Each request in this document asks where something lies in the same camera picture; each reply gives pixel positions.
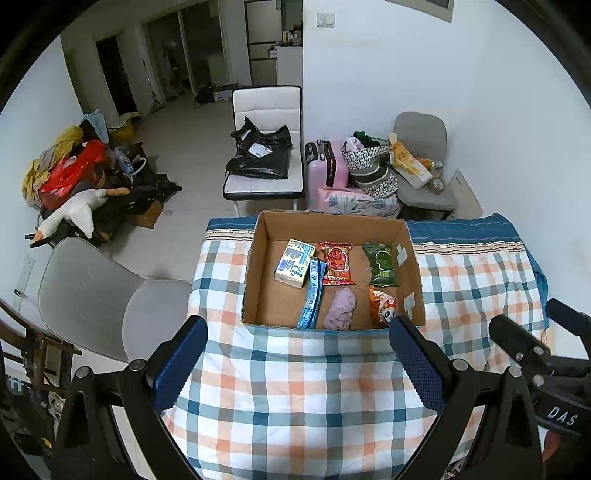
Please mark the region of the orange snack packet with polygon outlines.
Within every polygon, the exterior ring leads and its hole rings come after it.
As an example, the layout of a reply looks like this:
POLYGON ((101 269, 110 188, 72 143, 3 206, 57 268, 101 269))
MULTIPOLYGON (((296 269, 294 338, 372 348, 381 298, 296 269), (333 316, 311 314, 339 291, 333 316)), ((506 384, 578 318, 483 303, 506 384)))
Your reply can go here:
POLYGON ((391 321, 398 316, 397 299, 373 285, 369 287, 370 314, 373 321, 380 327, 389 327, 391 321))

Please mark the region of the purple soft cloth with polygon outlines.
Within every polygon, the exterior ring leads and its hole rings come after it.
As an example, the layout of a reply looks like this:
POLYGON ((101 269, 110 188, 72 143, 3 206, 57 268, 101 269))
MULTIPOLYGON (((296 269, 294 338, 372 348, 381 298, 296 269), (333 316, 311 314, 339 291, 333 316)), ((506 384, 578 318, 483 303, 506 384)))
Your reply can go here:
POLYGON ((353 312, 356 309, 356 295, 349 288, 335 292, 331 306, 325 315, 325 328, 332 331, 346 331, 352 325, 353 312))

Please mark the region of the green snack packet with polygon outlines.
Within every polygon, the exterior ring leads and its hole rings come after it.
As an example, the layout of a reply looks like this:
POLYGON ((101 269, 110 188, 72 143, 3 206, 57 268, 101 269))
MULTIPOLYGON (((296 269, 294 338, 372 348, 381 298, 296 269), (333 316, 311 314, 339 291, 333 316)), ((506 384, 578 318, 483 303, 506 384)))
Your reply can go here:
POLYGON ((365 243, 363 252, 370 263, 370 285, 375 287, 396 287, 400 285, 394 269, 392 249, 384 243, 365 243))

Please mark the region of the long blue snack packet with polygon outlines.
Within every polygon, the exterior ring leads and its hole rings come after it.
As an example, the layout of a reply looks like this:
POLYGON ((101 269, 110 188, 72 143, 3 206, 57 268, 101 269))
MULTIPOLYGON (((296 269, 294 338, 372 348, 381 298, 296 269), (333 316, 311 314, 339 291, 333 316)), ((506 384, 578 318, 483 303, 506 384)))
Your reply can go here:
POLYGON ((297 329, 315 329, 318 322, 318 312, 322 302, 322 281, 324 281, 327 263, 318 258, 312 258, 308 270, 307 297, 301 311, 300 319, 297 321, 297 329))

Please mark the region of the red snack packet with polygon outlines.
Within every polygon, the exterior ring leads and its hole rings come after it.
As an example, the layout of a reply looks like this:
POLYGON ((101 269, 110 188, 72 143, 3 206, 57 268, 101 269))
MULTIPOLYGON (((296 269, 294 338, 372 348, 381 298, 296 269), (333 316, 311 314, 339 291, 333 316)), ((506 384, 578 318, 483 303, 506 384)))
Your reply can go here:
POLYGON ((349 262, 349 253, 352 249, 353 246, 348 243, 321 242, 318 244, 318 250, 324 256, 324 262, 327 263, 322 285, 349 286, 355 284, 349 262))

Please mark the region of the small milk carton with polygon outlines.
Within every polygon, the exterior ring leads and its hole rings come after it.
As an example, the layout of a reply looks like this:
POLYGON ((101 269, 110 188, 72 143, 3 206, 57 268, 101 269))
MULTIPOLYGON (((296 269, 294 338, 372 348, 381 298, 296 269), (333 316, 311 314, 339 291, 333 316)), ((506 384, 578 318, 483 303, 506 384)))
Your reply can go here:
POLYGON ((307 278, 308 267, 314 255, 315 245, 296 239, 288 240, 274 270, 274 279, 288 286, 301 288, 307 278))

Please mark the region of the plaid checked blanket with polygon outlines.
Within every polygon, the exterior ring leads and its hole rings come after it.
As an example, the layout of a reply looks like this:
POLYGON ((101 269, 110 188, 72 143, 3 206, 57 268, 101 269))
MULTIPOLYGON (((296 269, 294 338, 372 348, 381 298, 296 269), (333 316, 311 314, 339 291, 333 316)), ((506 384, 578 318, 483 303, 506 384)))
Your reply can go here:
MULTIPOLYGON (((162 420, 209 479, 390 479, 434 421, 384 330, 312 333, 240 319, 256 221, 206 228, 188 310, 207 323, 204 354, 162 420)), ((517 230, 494 214, 409 226, 420 268, 421 331, 452 358, 502 372, 489 322, 510 316, 537 338, 546 278, 517 230)))

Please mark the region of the grey plastic chair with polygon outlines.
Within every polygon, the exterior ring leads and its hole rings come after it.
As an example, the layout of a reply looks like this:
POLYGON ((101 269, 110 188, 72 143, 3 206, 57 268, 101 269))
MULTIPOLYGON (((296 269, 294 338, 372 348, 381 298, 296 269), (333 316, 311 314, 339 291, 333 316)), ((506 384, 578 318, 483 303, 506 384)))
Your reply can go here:
POLYGON ((85 240, 53 249, 38 292, 39 314, 58 337, 121 362, 149 358, 187 319, 192 285, 143 278, 85 240))

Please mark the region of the open cardboard box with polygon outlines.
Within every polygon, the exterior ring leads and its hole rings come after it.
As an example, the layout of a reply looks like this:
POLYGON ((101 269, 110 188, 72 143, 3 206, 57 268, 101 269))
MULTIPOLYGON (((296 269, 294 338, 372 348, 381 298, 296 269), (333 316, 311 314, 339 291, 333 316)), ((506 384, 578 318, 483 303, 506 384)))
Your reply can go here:
POLYGON ((294 328, 318 293, 318 329, 325 329, 335 295, 355 295, 351 327, 383 329, 396 314, 415 325, 426 322, 418 258, 409 223, 380 217, 294 211, 264 211, 256 219, 242 302, 246 325, 294 328), (301 257, 325 265, 312 282, 301 257))

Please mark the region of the white goose plush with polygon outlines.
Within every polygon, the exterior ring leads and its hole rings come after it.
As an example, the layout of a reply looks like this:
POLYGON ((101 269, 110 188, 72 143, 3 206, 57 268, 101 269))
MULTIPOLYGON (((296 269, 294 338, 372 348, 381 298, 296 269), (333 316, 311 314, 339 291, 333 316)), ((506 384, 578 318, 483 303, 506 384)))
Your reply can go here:
POLYGON ((57 210, 44 219, 32 234, 31 248, 47 243, 57 232, 63 221, 73 224, 88 239, 94 232, 93 211, 102 207, 110 197, 125 196, 130 193, 126 187, 113 189, 88 189, 69 198, 57 210))

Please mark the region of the red plastic bag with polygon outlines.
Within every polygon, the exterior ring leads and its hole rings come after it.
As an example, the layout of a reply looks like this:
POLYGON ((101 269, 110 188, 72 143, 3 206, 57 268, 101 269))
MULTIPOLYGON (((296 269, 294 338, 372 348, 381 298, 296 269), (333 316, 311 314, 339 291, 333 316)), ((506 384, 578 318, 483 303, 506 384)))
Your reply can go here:
POLYGON ((102 166, 107 162, 106 149, 102 142, 90 140, 77 155, 58 162, 39 190, 42 206, 49 211, 56 210, 70 198, 80 182, 96 187, 102 176, 102 166))

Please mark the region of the grey office chair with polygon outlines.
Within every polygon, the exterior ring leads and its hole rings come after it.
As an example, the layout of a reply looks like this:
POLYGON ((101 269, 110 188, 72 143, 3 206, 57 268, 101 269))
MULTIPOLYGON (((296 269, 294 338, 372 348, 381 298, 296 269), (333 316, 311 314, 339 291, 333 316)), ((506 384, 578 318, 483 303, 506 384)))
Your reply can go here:
POLYGON ((437 116, 415 111, 401 113, 394 122, 394 132, 415 158, 426 158, 435 163, 435 174, 444 185, 441 193, 434 193, 428 186, 414 188, 397 174, 399 216, 404 219, 423 220, 431 214, 447 220, 457 207, 457 200, 443 180, 448 134, 445 123, 437 116))

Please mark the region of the yellow clothes pile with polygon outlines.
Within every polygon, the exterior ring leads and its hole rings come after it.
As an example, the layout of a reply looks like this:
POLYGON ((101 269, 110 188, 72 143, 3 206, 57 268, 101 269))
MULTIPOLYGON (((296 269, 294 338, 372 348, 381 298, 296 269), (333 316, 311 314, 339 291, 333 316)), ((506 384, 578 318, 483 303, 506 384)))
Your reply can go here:
POLYGON ((21 192, 29 207, 41 207, 39 191, 47 182, 54 166, 68 158, 72 149, 82 143, 83 131, 79 126, 70 126, 55 140, 54 144, 34 159, 26 173, 21 192))

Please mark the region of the black plastic bag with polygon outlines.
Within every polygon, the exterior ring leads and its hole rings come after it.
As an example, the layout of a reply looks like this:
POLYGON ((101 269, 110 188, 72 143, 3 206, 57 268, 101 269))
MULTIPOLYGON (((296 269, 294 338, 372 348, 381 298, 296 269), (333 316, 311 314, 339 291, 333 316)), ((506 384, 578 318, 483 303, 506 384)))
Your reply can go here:
POLYGON ((284 180, 290 169, 293 149, 287 125, 271 133, 263 133, 245 117, 242 128, 231 133, 235 155, 228 160, 225 173, 249 178, 284 180))

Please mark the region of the wall switch panel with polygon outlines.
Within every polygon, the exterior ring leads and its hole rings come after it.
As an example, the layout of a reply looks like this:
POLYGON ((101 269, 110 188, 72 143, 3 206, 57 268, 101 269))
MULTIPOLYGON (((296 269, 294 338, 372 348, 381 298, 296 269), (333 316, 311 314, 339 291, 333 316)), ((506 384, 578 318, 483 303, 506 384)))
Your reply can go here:
POLYGON ((334 28, 335 27, 335 13, 318 12, 317 13, 317 27, 318 28, 334 28))

